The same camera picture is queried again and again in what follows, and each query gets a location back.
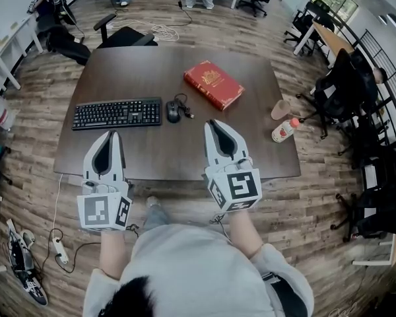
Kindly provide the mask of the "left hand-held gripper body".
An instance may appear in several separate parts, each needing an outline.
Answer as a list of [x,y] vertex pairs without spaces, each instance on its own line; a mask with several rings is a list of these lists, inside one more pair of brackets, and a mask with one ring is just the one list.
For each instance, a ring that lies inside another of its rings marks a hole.
[[103,184],[82,182],[82,194],[77,197],[81,227],[91,231],[124,231],[133,204],[131,183],[126,181]]

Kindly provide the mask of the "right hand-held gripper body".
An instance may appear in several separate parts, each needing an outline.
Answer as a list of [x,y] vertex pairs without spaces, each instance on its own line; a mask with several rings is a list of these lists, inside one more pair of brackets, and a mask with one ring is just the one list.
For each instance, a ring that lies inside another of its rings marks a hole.
[[259,169],[250,157],[205,169],[207,189],[220,212],[247,210],[262,198]]

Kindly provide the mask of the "black keyboard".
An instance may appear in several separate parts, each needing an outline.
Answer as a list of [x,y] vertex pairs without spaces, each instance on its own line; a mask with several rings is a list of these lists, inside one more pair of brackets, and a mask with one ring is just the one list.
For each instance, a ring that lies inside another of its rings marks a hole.
[[134,98],[75,106],[71,129],[114,129],[158,126],[162,122],[161,98]]

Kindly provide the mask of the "black wired mouse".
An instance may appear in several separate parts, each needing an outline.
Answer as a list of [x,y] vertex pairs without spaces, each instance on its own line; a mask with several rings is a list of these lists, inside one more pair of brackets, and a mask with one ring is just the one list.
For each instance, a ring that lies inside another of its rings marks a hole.
[[186,105],[187,99],[186,94],[178,93],[173,100],[166,103],[166,117],[170,123],[178,123],[181,120],[181,112],[189,119],[195,117]]

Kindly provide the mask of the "person's left forearm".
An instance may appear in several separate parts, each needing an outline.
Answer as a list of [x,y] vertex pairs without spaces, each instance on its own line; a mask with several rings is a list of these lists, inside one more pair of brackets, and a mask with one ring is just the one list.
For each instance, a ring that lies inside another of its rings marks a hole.
[[100,245],[100,269],[112,279],[119,280],[128,262],[124,233],[102,232]]

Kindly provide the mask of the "white bottle red cap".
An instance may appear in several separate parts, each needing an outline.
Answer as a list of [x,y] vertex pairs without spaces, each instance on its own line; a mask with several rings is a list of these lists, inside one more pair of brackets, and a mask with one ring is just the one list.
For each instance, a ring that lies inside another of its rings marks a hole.
[[276,143],[281,143],[294,134],[296,128],[300,125],[298,118],[284,120],[277,128],[272,131],[272,139]]

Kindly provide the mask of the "pink plastic cup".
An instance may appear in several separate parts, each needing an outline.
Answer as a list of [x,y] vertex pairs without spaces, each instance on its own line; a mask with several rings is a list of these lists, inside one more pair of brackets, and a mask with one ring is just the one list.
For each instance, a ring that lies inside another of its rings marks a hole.
[[275,121],[287,116],[290,112],[290,104],[285,100],[279,100],[271,111],[271,118]]

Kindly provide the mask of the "white power strip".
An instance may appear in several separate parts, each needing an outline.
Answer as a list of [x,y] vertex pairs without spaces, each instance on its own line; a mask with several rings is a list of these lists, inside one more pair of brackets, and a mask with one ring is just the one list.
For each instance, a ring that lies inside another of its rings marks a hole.
[[68,264],[69,257],[63,245],[63,238],[55,236],[52,238],[52,242],[53,242],[53,246],[55,247],[57,259],[62,264]]

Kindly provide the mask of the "person's leg in jeans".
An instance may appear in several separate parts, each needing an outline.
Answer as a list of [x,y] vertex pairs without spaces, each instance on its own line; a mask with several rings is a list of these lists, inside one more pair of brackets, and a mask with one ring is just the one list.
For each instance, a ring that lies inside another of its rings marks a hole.
[[162,225],[169,225],[170,218],[162,208],[157,197],[150,196],[146,200],[147,217],[143,225],[143,232],[149,231]]

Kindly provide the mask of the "spare hand-held gripper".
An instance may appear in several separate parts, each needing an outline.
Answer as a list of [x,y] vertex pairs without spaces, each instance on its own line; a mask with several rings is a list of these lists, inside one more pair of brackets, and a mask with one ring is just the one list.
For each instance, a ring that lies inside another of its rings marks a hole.
[[9,262],[15,277],[24,291],[40,306],[48,305],[44,288],[37,278],[31,246],[35,243],[34,234],[27,229],[17,232],[12,219],[7,220],[9,228],[8,250]]

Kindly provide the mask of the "person's grey shirt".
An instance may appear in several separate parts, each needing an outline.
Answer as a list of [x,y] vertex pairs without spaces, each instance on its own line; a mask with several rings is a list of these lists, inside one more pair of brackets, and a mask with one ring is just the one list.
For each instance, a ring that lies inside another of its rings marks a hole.
[[119,280],[92,272],[83,317],[98,317],[128,282],[145,278],[154,317],[312,317],[307,279],[272,245],[248,259],[213,230],[162,225],[140,235]]

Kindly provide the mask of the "wooden top desk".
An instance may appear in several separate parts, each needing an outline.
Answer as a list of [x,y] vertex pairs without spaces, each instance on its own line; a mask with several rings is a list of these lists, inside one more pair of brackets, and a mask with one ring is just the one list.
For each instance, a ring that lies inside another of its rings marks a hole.
[[336,35],[330,29],[313,20],[311,26],[306,32],[303,33],[303,38],[298,42],[297,46],[295,47],[293,51],[294,55],[298,55],[301,52],[307,40],[314,32],[317,32],[321,40],[328,47],[329,53],[333,56],[332,62],[327,61],[329,69],[333,67],[336,57],[342,49],[344,49],[349,54],[354,51],[354,48],[349,43],[349,41]]

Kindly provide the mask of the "white desk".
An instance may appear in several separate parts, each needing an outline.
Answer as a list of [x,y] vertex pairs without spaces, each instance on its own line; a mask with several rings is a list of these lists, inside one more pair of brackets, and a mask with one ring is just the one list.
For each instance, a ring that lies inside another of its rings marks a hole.
[[21,89],[15,71],[19,61],[27,57],[32,44],[39,54],[44,52],[38,37],[35,15],[26,15],[0,28],[0,90],[7,89],[6,81],[17,90]]

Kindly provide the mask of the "black metal railing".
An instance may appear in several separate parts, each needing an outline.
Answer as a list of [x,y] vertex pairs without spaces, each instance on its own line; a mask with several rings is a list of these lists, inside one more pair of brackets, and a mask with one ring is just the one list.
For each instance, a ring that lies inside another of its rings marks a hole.
[[396,67],[369,30],[357,36],[348,25],[344,25],[341,34],[352,47],[364,54],[370,65],[384,69],[387,74],[386,82],[378,87],[373,120],[382,129],[379,134],[381,142],[396,148]]

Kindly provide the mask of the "white desk frame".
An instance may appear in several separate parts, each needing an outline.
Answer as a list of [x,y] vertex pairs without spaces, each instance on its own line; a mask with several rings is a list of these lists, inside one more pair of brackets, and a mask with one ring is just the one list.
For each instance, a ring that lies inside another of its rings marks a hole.
[[352,265],[355,266],[387,266],[392,267],[396,263],[396,234],[393,234],[392,239],[386,242],[379,242],[378,246],[389,246],[390,251],[387,253],[388,258],[384,260],[377,260],[374,257],[371,260],[355,260],[352,261]]

